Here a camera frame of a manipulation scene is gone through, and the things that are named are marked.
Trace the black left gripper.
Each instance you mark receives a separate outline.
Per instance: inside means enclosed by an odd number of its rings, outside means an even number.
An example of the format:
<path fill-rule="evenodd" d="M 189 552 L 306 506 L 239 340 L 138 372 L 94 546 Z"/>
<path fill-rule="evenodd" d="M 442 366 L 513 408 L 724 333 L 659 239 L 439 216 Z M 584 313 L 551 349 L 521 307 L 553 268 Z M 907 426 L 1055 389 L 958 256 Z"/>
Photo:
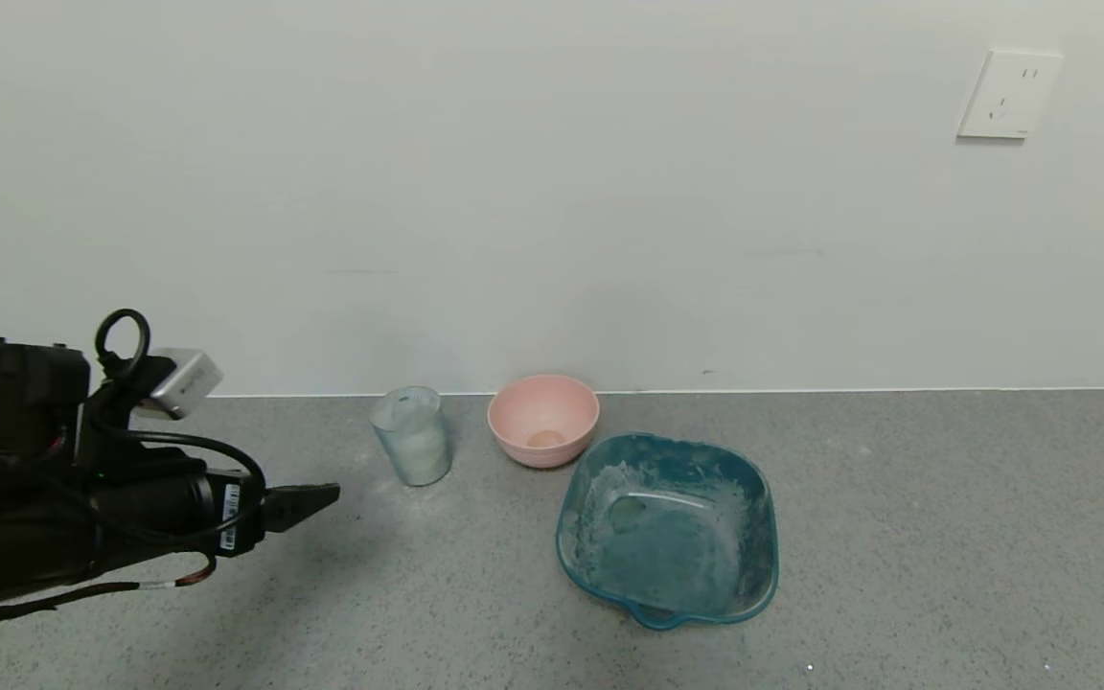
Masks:
<path fill-rule="evenodd" d="M 123 481 L 97 482 L 97 510 L 116 542 L 146 558 L 205 553 L 236 558 L 262 540 L 319 514 L 341 497 L 337 482 L 279 486 L 264 491 L 238 469 L 179 469 Z"/>

